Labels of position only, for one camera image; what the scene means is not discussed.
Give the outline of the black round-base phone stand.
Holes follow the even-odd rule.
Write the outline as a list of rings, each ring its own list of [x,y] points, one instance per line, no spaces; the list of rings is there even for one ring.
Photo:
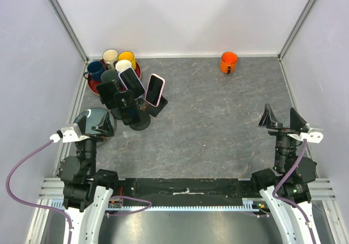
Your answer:
[[[137,104],[121,107],[120,113],[123,124],[129,126],[135,131],[142,131],[151,123],[150,115],[147,112],[140,110]]]

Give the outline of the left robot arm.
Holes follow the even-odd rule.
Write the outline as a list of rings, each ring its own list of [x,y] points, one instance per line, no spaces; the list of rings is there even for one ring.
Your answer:
[[[97,145],[115,133],[109,111],[89,109],[60,129],[63,143],[74,143],[76,154],[64,158],[58,177],[64,183],[63,206],[68,216],[65,243],[98,243],[109,198],[119,192],[118,174],[97,169]]]

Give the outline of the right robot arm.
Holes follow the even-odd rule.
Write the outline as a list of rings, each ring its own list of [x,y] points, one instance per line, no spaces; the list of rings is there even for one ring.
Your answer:
[[[317,164],[305,157],[305,151],[309,143],[322,141],[323,130],[312,127],[295,108],[290,109],[290,126],[285,127],[269,104],[258,125],[275,137],[275,157],[273,168],[252,174],[251,193],[266,202],[283,243],[320,243],[309,189],[317,178]]]

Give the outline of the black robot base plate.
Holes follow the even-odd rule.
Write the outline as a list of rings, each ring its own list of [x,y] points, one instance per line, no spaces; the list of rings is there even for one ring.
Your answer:
[[[241,206],[244,198],[260,198],[260,189],[277,185],[277,178],[125,178],[116,182],[113,197],[122,195],[123,206],[207,207]]]

